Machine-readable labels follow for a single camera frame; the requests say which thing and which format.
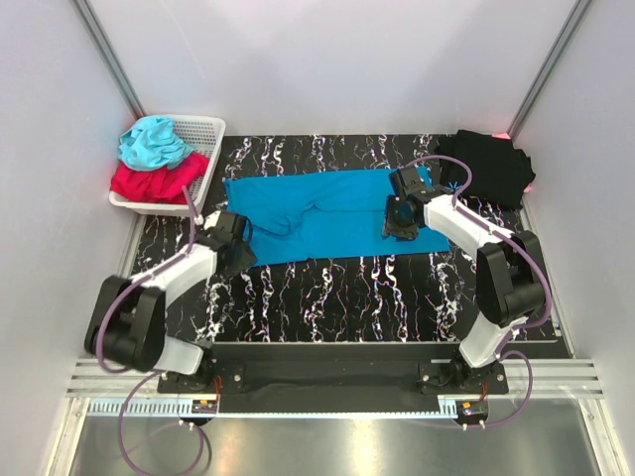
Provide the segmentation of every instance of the black mounting plate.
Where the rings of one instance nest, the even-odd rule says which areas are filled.
[[[242,393],[245,382],[245,364],[243,362],[222,362],[214,367],[213,375],[221,379],[220,395]],[[214,394],[216,387],[213,381],[202,384],[187,375],[169,373],[168,380],[159,381],[158,392],[160,394]]]
[[[435,385],[443,382],[447,375],[448,362],[430,362],[419,364],[419,384],[421,392],[424,395],[480,395],[483,391],[482,384],[468,387],[459,387],[448,384]],[[501,363],[496,363],[492,367],[491,372],[485,378],[487,382],[488,395],[507,395],[509,394],[509,386],[507,385],[507,376],[505,375],[505,367]]]

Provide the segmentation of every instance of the light blue cloth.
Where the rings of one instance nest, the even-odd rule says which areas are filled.
[[[260,265],[309,258],[404,255],[449,250],[447,239],[421,229],[414,241],[381,236],[388,174],[359,170],[226,180],[228,210],[254,225],[251,248]],[[419,173],[430,183],[425,168]]]
[[[169,117],[142,117],[121,136],[119,160],[138,172],[178,167],[193,148],[174,133],[174,128],[175,121]]]

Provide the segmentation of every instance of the white panel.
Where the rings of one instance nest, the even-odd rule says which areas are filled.
[[[573,0],[92,0],[144,107],[229,134],[505,131]]]
[[[109,205],[132,121],[70,2],[0,14],[0,474],[38,474],[132,215]]]
[[[595,2],[517,145],[538,175],[527,203],[579,356],[595,362],[635,466],[635,3]]]

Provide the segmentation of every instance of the white plastic basket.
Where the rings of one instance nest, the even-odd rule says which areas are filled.
[[[182,138],[186,144],[194,147],[197,152],[209,157],[209,166],[207,171],[205,171],[205,175],[197,178],[190,185],[190,195],[196,210],[200,213],[209,190],[211,176],[213,176],[218,162],[220,143],[225,133],[225,121],[206,116],[175,116],[169,114],[165,114],[165,116],[174,119],[175,134]],[[115,206],[124,206],[142,215],[188,216],[189,214],[187,205],[129,201],[114,191],[110,192],[109,199],[110,203]]]

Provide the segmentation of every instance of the black cloth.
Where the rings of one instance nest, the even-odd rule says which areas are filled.
[[[521,149],[514,149],[509,139],[460,130],[454,136],[440,137],[435,152],[455,157],[471,168],[472,183],[463,194],[510,209],[521,208],[523,191],[536,177],[531,159]],[[442,185],[457,188],[466,180],[467,172],[460,165],[441,161]]]

